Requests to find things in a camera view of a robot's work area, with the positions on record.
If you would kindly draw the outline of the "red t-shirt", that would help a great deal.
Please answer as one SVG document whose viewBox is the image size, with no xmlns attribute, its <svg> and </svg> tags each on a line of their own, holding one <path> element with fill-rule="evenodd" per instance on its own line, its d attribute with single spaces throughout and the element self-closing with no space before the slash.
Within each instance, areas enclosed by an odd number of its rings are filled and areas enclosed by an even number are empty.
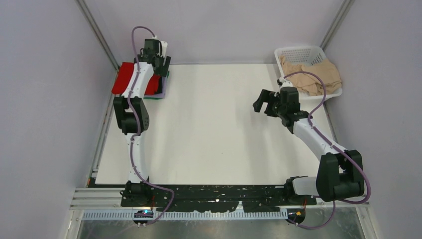
<svg viewBox="0 0 422 239">
<path fill-rule="evenodd" d="M 136 73 L 139 73 L 139 75 L 133 88 L 133 96 L 141 97 L 141 93 L 144 93 L 144 96 L 162 93 L 162 77 L 155 75 L 152 65 L 145 62 L 139 62 L 139 64 L 123 62 L 111 92 L 114 95 L 127 97 Z"/>
</svg>

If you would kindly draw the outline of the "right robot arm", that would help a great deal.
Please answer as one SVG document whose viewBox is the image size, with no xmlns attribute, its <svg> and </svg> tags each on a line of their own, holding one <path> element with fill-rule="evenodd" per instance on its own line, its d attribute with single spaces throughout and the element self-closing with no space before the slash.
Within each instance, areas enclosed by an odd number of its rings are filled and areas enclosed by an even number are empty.
<svg viewBox="0 0 422 239">
<path fill-rule="evenodd" d="M 350 202 L 350 198 L 364 196 L 364 203 L 371 195 L 371 186 L 363 172 L 362 155 L 357 150 L 347 150 L 322 133 L 313 122 L 312 114 L 301 109 L 299 93 L 294 87 L 282 87 L 279 92 L 262 90 L 253 103 L 255 112 L 280 118 L 289 132 L 301 139 L 319 160 L 315 177 L 297 176 L 287 179 L 284 198 L 297 204 L 306 196 L 319 197 L 325 202 Z"/>
</svg>

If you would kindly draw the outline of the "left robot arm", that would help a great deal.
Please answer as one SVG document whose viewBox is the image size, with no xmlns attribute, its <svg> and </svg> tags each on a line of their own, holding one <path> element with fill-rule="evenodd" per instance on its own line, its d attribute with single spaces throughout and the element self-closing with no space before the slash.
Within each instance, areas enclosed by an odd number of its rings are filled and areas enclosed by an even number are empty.
<svg viewBox="0 0 422 239">
<path fill-rule="evenodd" d="M 159 191 L 164 192 L 165 202 L 171 204 L 175 197 L 172 189 L 149 181 L 144 155 L 145 131 L 149 128 L 149 113 L 144 104 L 148 84 L 167 77 L 171 58 L 165 55 L 165 42 L 157 38 L 144 41 L 144 47 L 135 53 L 133 62 L 123 62 L 112 88 L 113 108 L 118 128 L 121 130 L 129 153 L 129 177 L 121 191 L 124 203 L 153 205 Z"/>
</svg>

